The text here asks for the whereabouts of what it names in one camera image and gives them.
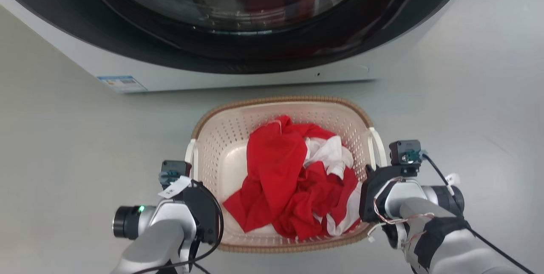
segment washing machine door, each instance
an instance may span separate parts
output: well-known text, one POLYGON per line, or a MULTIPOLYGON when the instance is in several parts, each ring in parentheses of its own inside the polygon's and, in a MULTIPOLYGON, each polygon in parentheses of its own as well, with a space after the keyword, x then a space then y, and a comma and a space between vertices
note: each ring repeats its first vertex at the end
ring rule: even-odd
POLYGON ((113 53, 189 71, 256 74, 364 53, 448 0, 17 0, 113 53))
POLYGON ((448 0, 103 1, 158 40, 246 74, 363 53, 417 26, 448 0))

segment basket handle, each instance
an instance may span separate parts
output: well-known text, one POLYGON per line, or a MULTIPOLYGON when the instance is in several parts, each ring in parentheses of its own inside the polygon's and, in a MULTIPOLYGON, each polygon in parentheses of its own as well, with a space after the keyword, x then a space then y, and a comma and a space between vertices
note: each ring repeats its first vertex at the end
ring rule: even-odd
POLYGON ((198 148, 196 147, 196 139, 192 139, 187 145, 187 151, 185 151, 185 162, 191 164, 192 173, 189 175, 195 181, 198 181, 198 148))
POLYGON ((387 157, 385 156, 385 148, 383 148, 383 143, 381 142, 380 135, 377 133, 374 127, 369 127, 368 132, 369 132, 368 150, 370 152, 371 167, 374 170, 376 169, 376 158, 377 158, 377 164, 379 164, 380 167, 387 166, 387 157), (374 146, 376 146, 377 148, 377 157, 374 154, 374 146))

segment floor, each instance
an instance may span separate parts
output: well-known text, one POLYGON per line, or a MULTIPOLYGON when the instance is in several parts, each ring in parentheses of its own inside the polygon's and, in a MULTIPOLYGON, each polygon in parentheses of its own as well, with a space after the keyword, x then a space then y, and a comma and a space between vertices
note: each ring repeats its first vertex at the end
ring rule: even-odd
MULTIPOLYGON (((461 175, 472 227, 544 268, 544 10, 539 0, 457 0, 395 77, 351 84, 119 95, 0 8, 0 272, 108 273, 128 241, 120 205, 155 203, 164 159, 182 158, 214 106, 260 96, 348 98, 384 143, 416 138, 461 175)), ((420 181, 439 184, 429 166, 420 181)), ((220 273, 410 273, 381 232, 374 243, 286 255, 218 251, 220 273)))

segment black cable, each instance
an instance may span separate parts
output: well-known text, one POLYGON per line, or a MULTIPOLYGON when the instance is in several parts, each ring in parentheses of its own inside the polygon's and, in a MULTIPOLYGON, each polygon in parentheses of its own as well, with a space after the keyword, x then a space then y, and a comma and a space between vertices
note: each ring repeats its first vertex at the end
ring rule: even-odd
MULTIPOLYGON (((433 168, 435 168, 435 171, 438 173, 438 175, 440 176, 440 178, 442 179, 442 181, 444 182, 444 184, 446 186, 449 186, 448 184, 448 181, 445 179, 444 175, 442 174, 442 172, 440 172, 440 169, 436 166, 436 164, 433 162, 433 160, 431 160, 431 158, 427 155, 427 154, 422 154, 422 157, 425 158, 430 164, 431 166, 433 166, 433 168)), ((459 202, 457 202, 457 198, 455 198, 455 196, 453 196, 453 201, 455 202, 455 204, 457 205, 457 208, 459 209, 459 213, 460 213, 460 216, 462 216, 462 211, 461 211, 461 206, 459 205, 459 202)), ((485 243, 486 245, 488 245, 489 247, 491 247, 492 249, 494 249, 497 253, 499 253, 502 257, 505 257, 509 262, 513 263, 515 266, 517 266, 518 268, 520 268, 521 270, 523 270, 525 273, 527 274, 534 274, 534 272, 532 272, 531 270, 529 270, 528 268, 526 268, 525 266, 523 266, 521 263, 517 262, 515 259, 513 259, 512 257, 510 257, 508 254, 506 254, 504 251, 502 251, 501 249, 499 249, 498 247, 496 247, 495 245, 493 245, 493 243, 490 243, 489 241, 487 241, 487 239, 485 239, 484 237, 482 237, 480 234, 478 234, 476 231, 474 231, 474 229, 470 228, 470 227, 467 227, 468 231, 470 231, 475 237, 477 237, 478 239, 480 239, 483 243, 485 243)))
POLYGON ((219 237, 217 237, 217 242, 212 246, 212 248, 209 251, 207 251, 206 253, 204 253, 204 254, 202 254, 202 255, 200 255, 198 257, 195 257, 194 259, 187 260, 186 262, 173 263, 173 264, 168 264, 168 265, 164 265, 164 266, 154 266, 153 268, 146 268, 145 270, 134 272, 132 274, 143 274, 143 273, 147 273, 147 272, 151 272, 151 271, 163 270, 165 268, 176 268, 178 266, 184 266, 186 264, 194 264, 194 266, 196 266, 200 270, 204 271, 207 274, 210 274, 204 268, 202 268, 201 266, 198 266, 196 264, 196 262, 199 261, 199 260, 202 260, 202 259, 208 257, 210 254, 212 254, 213 251, 215 251, 217 249, 217 247, 219 246, 219 244, 221 243, 221 240, 223 239, 223 230, 225 229, 225 222, 224 222, 224 219, 223 219, 223 210, 221 210, 221 206, 219 205, 219 202, 213 196, 213 193, 209 189, 204 187, 204 185, 202 185, 202 183, 199 183, 198 181, 191 180, 191 182, 194 185, 196 185, 198 188, 200 188, 214 202, 215 209, 219 213, 219 237))
POLYGON ((208 270, 206 270, 203 266, 201 266, 198 263, 194 263, 193 266, 196 266, 197 268, 199 268, 202 272, 204 272, 204 274, 211 274, 210 272, 208 272, 208 270))

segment wire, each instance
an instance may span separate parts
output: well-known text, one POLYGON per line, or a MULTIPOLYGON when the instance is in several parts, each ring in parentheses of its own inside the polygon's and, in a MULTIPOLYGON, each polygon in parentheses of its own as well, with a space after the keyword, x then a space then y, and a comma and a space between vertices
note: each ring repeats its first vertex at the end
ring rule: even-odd
MULTIPOLYGON (((377 214, 378 218, 380 218, 380 220, 382 220, 384 223, 386 224, 391 224, 391 225, 394 225, 394 224, 398 224, 398 223, 404 223, 404 222, 408 222, 410 220, 413 220, 415 218, 419 218, 419 217, 428 217, 428 218, 434 218, 435 217, 435 214, 433 214, 432 212, 427 212, 425 214, 415 214, 415 215, 412 215, 410 216, 409 218, 398 218, 398 219, 388 219, 388 218, 385 218, 382 214, 380 214, 380 210, 378 209, 377 207, 377 197, 380 196, 381 193, 383 193, 383 191, 386 189, 386 187, 392 183, 393 181, 405 181, 404 180, 404 177, 395 177, 395 178, 392 178, 390 179, 389 181, 387 181, 385 183, 385 185, 383 185, 383 187, 381 187, 381 189, 377 192, 377 194, 374 196, 374 212, 377 214)), ((368 236, 370 236, 370 234, 378 227, 378 226, 382 226, 383 224, 377 224, 375 225, 373 228, 370 229, 370 231, 368 232, 368 236)))
POLYGON ((387 223, 385 222, 381 222, 381 223, 378 223, 378 224, 375 224, 368 232, 367 232, 367 237, 370 239, 371 242, 373 242, 374 238, 371 237, 372 233, 380 226, 384 226, 384 225, 387 225, 387 223))
POLYGON ((215 209, 219 213, 219 237, 217 237, 217 242, 212 246, 212 248, 209 251, 207 251, 206 253, 204 253, 204 254, 202 254, 202 255, 200 255, 198 257, 195 257, 194 259, 190 259, 190 260, 187 260, 185 262, 180 262, 180 263, 167 264, 167 265, 164 265, 164 266, 154 266, 153 268, 146 268, 145 270, 134 272, 132 274, 143 274, 143 273, 147 273, 147 272, 151 272, 151 271, 163 270, 165 268, 177 268, 178 266, 184 266, 186 264, 194 264, 194 266, 196 266, 197 268, 202 270, 204 273, 210 274, 203 267, 197 265, 196 262, 199 261, 199 260, 202 260, 202 259, 208 257, 210 254, 212 254, 213 251, 215 251, 218 248, 219 244, 221 243, 221 240, 223 239, 223 230, 225 229, 225 222, 224 222, 224 219, 223 219, 223 210, 221 210, 221 206, 219 205, 219 202, 217 201, 217 199, 213 196, 213 193, 209 189, 204 187, 204 185, 202 185, 202 183, 199 183, 198 181, 195 181, 195 180, 191 180, 191 183, 193 183, 198 188, 200 188, 200 190, 202 190, 214 202, 215 209))
POLYGON ((211 274, 210 272, 208 272, 208 270, 206 270, 203 266, 201 266, 201 265, 198 264, 198 263, 194 263, 193 266, 196 266, 199 270, 201 270, 201 271, 204 272, 205 274, 211 274))
POLYGON ((406 245, 409 245, 414 239, 416 239, 417 237, 419 237, 419 236, 421 236, 421 235, 423 235, 423 234, 425 234, 425 233, 427 233, 427 231, 422 231, 421 233, 414 234, 414 235, 410 238, 410 240, 406 241, 405 243, 402 243, 401 246, 402 246, 402 247, 405 247, 406 245))
MULTIPOLYGON (((433 166, 433 168, 435 168, 435 171, 438 173, 438 175, 440 176, 440 178, 442 179, 442 181, 444 182, 444 184, 446 186, 449 186, 449 183, 448 181, 445 179, 444 175, 442 174, 442 172, 440 172, 440 169, 436 166, 436 164, 433 162, 433 160, 431 160, 431 158, 427 155, 427 154, 422 154, 422 157, 425 158, 430 164, 431 166, 433 166)), ((462 217, 462 211, 461 211, 461 206, 459 205, 459 202, 457 202, 457 198, 455 196, 453 196, 453 201, 455 202, 455 205, 457 205, 457 208, 459 209, 459 216, 462 217)), ((502 257, 505 257, 509 262, 513 263, 515 266, 517 266, 518 268, 520 268, 521 270, 523 270, 525 273, 527 274, 534 274, 534 272, 532 272, 531 270, 529 270, 528 268, 526 268, 524 265, 522 265, 521 263, 517 262, 515 259, 513 259, 512 257, 510 257, 508 254, 506 254, 504 251, 502 251, 501 249, 499 249, 498 247, 496 247, 495 245, 493 245, 493 243, 490 243, 487 239, 485 239, 484 237, 482 237, 480 234, 478 234, 476 231, 474 231, 474 229, 472 229, 470 226, 467 227, 468 231, 470 231, 475 237, 477 237, 478 239, 480 239, 483 243, 485 243, 486 245, 488 245, 489 247, 491 247, 492 249, 494 249, 497 253, 499 253, 502 257)))

